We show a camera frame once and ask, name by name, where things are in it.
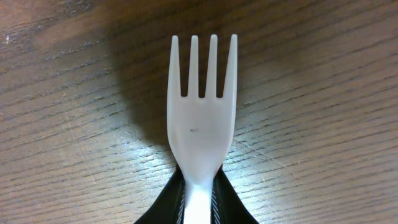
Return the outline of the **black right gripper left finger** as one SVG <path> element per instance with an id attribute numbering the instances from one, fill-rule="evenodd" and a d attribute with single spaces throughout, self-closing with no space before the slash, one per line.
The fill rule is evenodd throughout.
<path id="1" fill-rule="evenodd" d="M 134 224 L 182 224 L 185 181 L 179 166 L 151 207 Z"/>

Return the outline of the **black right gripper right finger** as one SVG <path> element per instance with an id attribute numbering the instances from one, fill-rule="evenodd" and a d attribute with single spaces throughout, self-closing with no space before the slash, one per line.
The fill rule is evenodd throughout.
<path id="1" fill-rule="evenodd" d="M 222 167 L 213 179 L 211 224 L 259 224 L 238 197 Z"/>

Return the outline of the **pink plastic fork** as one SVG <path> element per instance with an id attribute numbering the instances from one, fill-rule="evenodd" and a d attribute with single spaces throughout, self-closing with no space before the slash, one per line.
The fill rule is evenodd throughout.
<path id="1" fill-rule="evenodd" d="M 192 36 L 188 93 L 181 94 L 178 37 L 172 37 L 167 88 L 167 135 L 185 179 L 183 223 L 211 222 L 213 179 L 233 140 L 238 36 L 230 40 L 223 96 L 216 95 L 218 37 L 211 35 L 205 96 L 198 93 L 198 37 Z"/>

